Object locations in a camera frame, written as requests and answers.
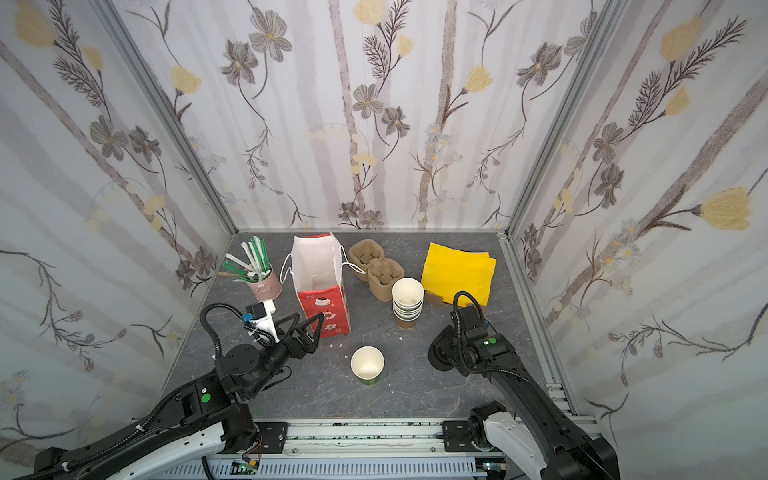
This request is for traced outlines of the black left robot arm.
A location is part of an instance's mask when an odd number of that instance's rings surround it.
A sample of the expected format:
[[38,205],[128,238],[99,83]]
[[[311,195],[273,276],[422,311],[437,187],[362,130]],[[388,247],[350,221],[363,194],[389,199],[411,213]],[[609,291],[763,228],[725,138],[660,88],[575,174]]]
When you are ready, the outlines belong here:
[[[240,344],[225,352],[210,324],[213,310],[239,317],[256,337],[255,344]],[[175,388],[148,414],[123,429],[89,445],[66,450],[51,447],[35,458],[33,479],[106,479],[185,437],[210,427],[222,432],[216,441],[224,453],[253,445],[260,437],[248,404],[258,394],[282,382],[289,359],[314,353],[320,343],[325,317],[318,313],[301,319],[294,313],[275,324],[273,331],[253,324],[256,307],[244,311],[222,302],[205,306],[199,315],[214,347],[213,369]]]

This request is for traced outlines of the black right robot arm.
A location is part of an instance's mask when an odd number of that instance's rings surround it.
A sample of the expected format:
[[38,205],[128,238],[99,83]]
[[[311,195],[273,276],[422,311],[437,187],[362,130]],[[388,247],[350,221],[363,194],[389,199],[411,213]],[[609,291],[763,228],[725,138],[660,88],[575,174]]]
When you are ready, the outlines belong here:
[[530,479],[618,479],[614,447],[591,438],[531,377],[512,343],[491,332],[478,301],[459,291],[452,301],[451,324],[432,341],[428,360],[438,371],[479,375],[499,390],[506,403],[472,410],[471,442],[496,448]]

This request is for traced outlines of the green paper coffee cup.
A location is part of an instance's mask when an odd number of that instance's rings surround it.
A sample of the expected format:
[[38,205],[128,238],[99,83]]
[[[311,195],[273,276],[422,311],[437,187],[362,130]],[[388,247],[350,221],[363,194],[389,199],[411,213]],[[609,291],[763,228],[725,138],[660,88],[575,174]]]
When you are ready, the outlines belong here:
[[350,360],[353,375],[365,385],[374,385],[385,366],[383,353],[376,347],[363,346],[357,349]]

